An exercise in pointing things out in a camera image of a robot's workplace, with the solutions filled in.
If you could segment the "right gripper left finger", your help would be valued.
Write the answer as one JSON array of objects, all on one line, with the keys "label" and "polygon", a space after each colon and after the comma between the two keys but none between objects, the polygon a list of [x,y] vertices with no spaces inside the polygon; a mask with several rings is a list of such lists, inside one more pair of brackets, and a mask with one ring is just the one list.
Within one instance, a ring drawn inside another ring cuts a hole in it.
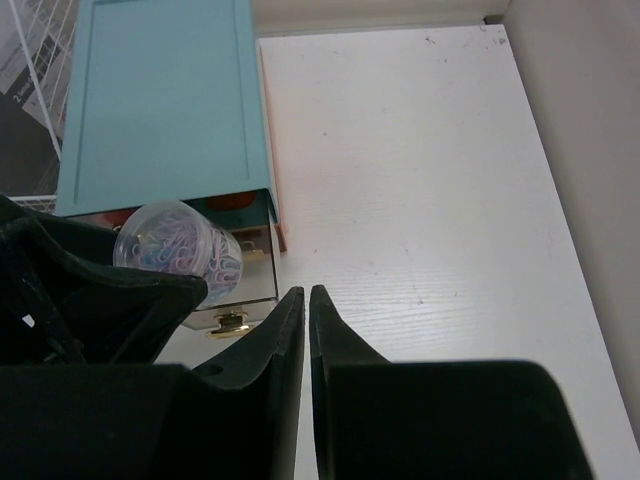
[{"label": "right gripper left finger", "polygon": [[5,367],[5,479],[290,479],[304,291],[194,369],[177,364]]}]

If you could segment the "clear drawer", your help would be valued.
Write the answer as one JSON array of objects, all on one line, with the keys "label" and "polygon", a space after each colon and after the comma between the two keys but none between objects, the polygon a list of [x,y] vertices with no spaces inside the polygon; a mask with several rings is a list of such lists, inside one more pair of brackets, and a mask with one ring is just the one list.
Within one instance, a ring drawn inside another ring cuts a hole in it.
[{"label": "clear drawer", "polygon": [[[242,335],[264,320],[280,297],[277,269],[281,247],[269,197],[264,191],[256,191],[180,202],[233,235],[244,262],[236,290],[212,308],[201,310],[199,305],[183,324],[212,336]],[[77,215],[74,219],[118,235],[125,221],[139,208]],[[107,255],[112,264],[115,242]]]}]

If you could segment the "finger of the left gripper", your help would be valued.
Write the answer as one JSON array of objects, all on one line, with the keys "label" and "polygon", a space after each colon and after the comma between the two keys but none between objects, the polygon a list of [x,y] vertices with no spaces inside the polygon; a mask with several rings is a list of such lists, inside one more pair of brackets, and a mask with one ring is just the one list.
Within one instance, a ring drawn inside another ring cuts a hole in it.
[{"label": "finger of the left gripper", "polygon": [[111,230],[1,199],[1,363],[151,363],[204,280],[115,267]]}]

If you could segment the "clear paperclip jar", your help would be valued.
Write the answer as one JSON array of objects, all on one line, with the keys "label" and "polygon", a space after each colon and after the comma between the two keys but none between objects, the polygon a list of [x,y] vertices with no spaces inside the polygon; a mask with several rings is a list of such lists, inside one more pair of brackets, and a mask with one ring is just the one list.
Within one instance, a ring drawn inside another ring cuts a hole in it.
[{"label": "clear paperclip jar", "polygon": [[113,265],[204,279],[208,293],[201,310],[236,290],[244,269],[235,237],[180,201],[137,209],[117,235]]}]

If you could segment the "teal drawer box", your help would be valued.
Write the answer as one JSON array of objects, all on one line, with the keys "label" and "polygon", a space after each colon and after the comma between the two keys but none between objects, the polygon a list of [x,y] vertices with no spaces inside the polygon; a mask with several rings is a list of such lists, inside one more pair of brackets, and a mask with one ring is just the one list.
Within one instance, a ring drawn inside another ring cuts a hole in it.
[{"label": "teal drawer box", "polygon": [[280,219],[248,1],[82,1],[55,211],[262,192]]}]

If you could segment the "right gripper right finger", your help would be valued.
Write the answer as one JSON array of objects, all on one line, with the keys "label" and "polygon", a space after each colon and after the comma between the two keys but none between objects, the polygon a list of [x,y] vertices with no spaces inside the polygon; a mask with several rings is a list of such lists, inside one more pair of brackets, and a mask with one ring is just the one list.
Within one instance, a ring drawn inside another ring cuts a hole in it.
[{"label": "right gripper right finger", "polygon": [[589,479],[564,397],[524,360],[394,363],[313,287],[314,440],[323,479]]}]

